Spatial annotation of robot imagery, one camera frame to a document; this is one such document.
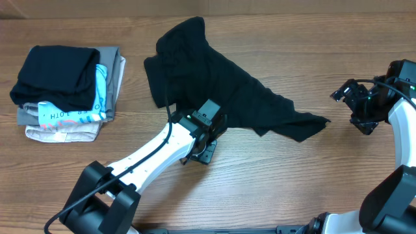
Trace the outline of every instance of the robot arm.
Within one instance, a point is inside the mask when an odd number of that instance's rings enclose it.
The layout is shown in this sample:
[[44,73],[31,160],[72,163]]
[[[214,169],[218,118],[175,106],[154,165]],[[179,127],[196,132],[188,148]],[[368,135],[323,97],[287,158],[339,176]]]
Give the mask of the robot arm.
[[[108,167],[113,168],[111,174],[117,176],[152,152],[166,138],[168,131],[169,123],[166,124],[164,129],[153,140],[149,141],[139,150],[118,162],[108,165]],[[121,177],[120,181],[125,185],[134,185],[135,191],[142,194],[143,190],[164,169],[191,153],[194,144],[195,138],[191,136],[190,131],[180,123],[173,123],[172,134],[170,135],[168,144],[165,144],[161,150],[136,167],[131,173]],[[115,198],[115,195],[110,191],[107,191],[107,195],[113,199]]]
[[[208,100],[198,111],[185,110],[172,115],[172,131],[166,144],[116,183],[100,191],[114,199],[109,207],[92,196],[59,217],[76,234],[137,234],[131,222],[144,189],[174,161],[186,164],[189,160],[209,164],[213,156],[215,138],[226,130],[226,116],[219,115],[220,107]],[[154,151],[168,137],[170,124],[150,142],[130,156],[104,167],[97,161],[88,165],[78,179],[65,207],[79,201],[94,189],[117,177]]]
[[396,169],[416,166],[416,110],[400,98],[389,111],[389,122],[395,136]]
[[[386,76],[374,80],[392,85],[416,103],[414,86],[411,85],[416,81],[415,74],[416,63],[394,61]],[[415,107],[391,90],[376,84],[367,91],[353,79],[331,97],[336,101],[345,97],[343,101],[353,112],[351,123],[366,135],[372,133],[379,121],[392,125],[396,171],[365,198],[360,210],[345,214],[321,214],[321,217],[313,219],[308,228],[315,225],[323,234],[416,233],[416,209],[410,206],[416,195]]]

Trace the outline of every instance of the wood grain surface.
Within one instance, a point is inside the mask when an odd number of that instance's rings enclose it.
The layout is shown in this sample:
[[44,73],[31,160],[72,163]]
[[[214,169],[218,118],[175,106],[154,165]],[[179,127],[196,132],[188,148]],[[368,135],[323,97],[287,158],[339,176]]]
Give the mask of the wood grain surface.
[[[143,60],[185,20],[168,18],[0,21],[0,233],[42,233],[82,169],[109,164],[151,140],[165,109],[150,94]],[[329,95],[347,79],[384,74],[392,60],[416,60],[416,14],[306,14],[205,18],[210,45],[332,123],[303,143],[273,132],[228,129],[209,166],[174,163],[143,193],[134,224],[170,229],[266,228],[305,224],[324,211],[359,209],[395,167],[391,126],[371,136],[349,124]],[[116,118],[90,143],[44,144],[16,125],[9,92],[35,45],[120,46],[127,59]],[[59,222],[53,233],[69,233]]]
[[416,12],[415,0],[0,0],[21,18]]
[[0,0],[0,19],[20,19],[25,16],[10,0]]

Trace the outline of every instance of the black cloth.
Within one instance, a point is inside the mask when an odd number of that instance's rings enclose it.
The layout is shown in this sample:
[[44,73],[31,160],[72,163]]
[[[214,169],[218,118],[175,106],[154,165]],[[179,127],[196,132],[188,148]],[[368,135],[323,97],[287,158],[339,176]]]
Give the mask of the black cloth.
[[324,129],[324,117],[294,110],[293,102],[265,88],[232,61],[211,48],[203,18],[180,23],[160,38],[157,55],[144,61],[153,100],[168,99],[177,109],[199,109],[207,99],[228,115],[228,127],[252,127],[258,135],[269,130],[303,141]]
[[35,46],[10,92],[17,104],[50,101],[64,112],[89,111],[96,96],[99,51],[68,46]]

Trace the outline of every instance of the stack of folded clothes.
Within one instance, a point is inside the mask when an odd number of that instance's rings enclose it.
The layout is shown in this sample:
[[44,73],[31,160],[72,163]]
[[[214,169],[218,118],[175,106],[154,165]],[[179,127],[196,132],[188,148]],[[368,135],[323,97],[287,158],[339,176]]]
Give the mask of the stack of folded clothes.
[[18,125],[41,142],[91,142],[114,119],[125,58],[118,47],[35,46],[10,92]]

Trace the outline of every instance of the black t-shirt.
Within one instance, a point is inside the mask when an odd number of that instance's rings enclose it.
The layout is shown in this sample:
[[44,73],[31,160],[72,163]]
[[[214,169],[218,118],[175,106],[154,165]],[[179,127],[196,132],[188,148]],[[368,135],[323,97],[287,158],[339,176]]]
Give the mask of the black t-shirt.
[[164,106],[199,109],[208,99],[228,115],[228,127],[251,127],[263,135],[269,130],[303,141],[324,129],[328,119],[294,110],[293,102],[265,88],[257,79],[211,48],[205,39],[203,18],[190,18],[161,37],[157,55],[144,61],[151,94]]
[[89,111],[96,96],[99,51],[68,46],[35,46],[10,92],[19,105],[50,101],[64,112]]

